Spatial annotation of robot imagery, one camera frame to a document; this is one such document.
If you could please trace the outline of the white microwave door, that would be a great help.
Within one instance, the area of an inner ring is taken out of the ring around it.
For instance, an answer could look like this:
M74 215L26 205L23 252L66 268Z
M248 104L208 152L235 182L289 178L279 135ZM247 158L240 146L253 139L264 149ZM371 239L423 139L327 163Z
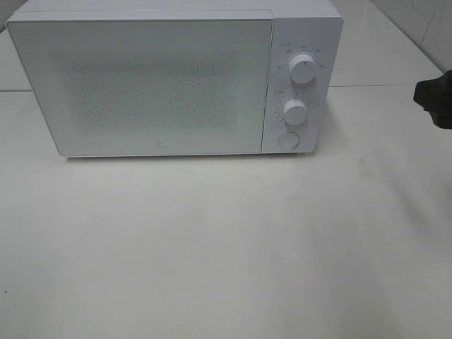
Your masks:
M19 11L7 28L60 155L261 151L268 10Z

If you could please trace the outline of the white microwave oven body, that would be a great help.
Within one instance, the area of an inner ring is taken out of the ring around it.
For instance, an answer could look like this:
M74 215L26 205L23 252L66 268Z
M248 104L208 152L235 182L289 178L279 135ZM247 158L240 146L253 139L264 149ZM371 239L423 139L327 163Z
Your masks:
M310 153L329 1L28 1L6 21L59 154Z

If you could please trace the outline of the white timer knob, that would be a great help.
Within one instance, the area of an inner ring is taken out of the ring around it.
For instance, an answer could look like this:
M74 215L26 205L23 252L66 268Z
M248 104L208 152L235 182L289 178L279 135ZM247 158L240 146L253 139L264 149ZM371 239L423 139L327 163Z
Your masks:
M284 104L283 119L286 124L297 126L303 124L308 117L308 108L302 100L290 100Z

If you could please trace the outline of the upper white power knob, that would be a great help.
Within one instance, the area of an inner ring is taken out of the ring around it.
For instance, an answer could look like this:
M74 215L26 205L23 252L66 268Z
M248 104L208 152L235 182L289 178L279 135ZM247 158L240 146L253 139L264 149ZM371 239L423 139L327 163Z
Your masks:
M305 84L316 76L317 62L309 53L301 53L293 56L289 61L290 78L294 83Z

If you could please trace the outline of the round white door button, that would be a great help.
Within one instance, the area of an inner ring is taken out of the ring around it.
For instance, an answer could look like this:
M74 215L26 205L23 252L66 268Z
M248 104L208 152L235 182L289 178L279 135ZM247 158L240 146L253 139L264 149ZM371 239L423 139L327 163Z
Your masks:
M300 143L300 137L295 132L287 132L278 138L278 144L283 149L294 150Z

